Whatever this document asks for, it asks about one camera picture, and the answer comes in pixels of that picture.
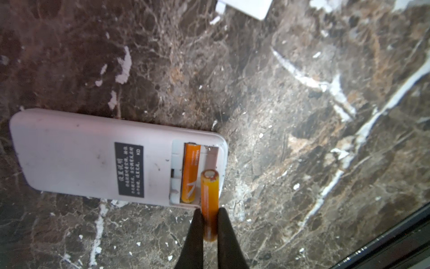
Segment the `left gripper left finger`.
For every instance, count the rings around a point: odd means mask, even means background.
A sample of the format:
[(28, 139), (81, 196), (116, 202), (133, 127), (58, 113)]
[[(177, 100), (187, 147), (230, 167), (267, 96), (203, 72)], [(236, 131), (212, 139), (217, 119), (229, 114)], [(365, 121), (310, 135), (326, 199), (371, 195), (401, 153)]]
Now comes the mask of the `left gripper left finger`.
[(184, 246), (174, 269), (203, 268), (203, 228), (201, 209), (194, 211)]

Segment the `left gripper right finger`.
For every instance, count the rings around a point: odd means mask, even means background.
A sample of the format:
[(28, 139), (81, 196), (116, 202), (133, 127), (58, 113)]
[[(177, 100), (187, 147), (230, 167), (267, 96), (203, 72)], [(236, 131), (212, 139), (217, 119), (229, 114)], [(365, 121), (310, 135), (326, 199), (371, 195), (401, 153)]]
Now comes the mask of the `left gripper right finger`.
[(220, 208), (217, 216), (217, 258), (219, 269), (248, 269), (227, 210)]

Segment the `orange AA battery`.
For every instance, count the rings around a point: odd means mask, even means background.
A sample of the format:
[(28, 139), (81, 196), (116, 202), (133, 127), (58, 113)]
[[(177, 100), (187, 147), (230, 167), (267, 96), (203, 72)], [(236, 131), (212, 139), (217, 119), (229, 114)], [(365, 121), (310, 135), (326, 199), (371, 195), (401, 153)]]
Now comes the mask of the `orange AA battery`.
[(208, 242), (217, 239), (217, 217), (219, 211), (219, 173), (207, 169), (200, 176), (201, 211), (203, 216), (203, 239)]
[(196, 199), (200, 149), (200, 145), (185, 144), (181, 201), (186, 204), (191, 204)]

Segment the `white red remote control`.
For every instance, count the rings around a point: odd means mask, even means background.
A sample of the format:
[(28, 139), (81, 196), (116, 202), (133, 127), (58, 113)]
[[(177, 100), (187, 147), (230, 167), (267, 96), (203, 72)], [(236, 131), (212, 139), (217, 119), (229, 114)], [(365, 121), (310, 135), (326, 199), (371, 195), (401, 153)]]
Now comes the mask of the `white red remote control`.
[(198, 208), (182, 200), (187, 145), (199, 171), (225, 179), (228, 144), (219, 134), (91, 115), (28, 109), (10, 120), (19, 164), (39, 191), (149, 205)]

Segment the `white battery cover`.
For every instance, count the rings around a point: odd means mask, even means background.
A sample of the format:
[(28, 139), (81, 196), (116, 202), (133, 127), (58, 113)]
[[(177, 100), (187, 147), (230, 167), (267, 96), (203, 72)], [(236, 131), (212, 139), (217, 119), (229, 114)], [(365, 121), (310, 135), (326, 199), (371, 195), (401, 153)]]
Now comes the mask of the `white battery cover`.
[(216, 3), (215, 11), (222, 15), (228, 6), (262, 21), (266, 18), (272, 2), (272, 0), (220, 0)]

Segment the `black front mounting rail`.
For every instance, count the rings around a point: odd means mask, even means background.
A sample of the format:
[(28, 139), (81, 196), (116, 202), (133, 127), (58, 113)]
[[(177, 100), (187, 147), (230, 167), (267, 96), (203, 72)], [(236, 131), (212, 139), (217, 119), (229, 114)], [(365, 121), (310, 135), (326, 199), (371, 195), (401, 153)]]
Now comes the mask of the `black front mounting rail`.
[(430, 204), (362, 246), (333, 269), (428, 269)]

